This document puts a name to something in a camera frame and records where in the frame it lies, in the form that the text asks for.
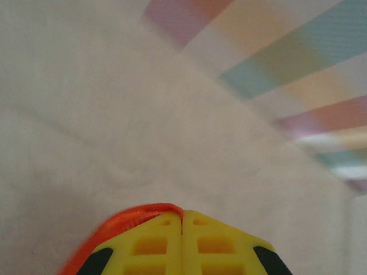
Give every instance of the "rectangular cutout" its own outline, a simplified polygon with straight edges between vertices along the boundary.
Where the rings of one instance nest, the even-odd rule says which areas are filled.
[[[220,235],[199,237],[197,246],[199,253],[233,254],[236,252],[232,240]]]
[[[123,275],[165,275],[166,266],[161,265],[127,265]]]
[[[164,221],[161,223],[161,225],[171,225],[171,221]]]
[[[193,225],[208,225],[209,223],[203,219],[193,219]]]
[[[138,239],[132,250],[132,255],[152,255],[167,253],[167,238],[143,237]]]
[[[201,264],[202,275],[245,275],[244,268],[240,264]]]

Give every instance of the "striped curtain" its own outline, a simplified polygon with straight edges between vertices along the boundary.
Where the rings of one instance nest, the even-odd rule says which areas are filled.
[[[367,191],[367,0],[152,0],[144,17]]]

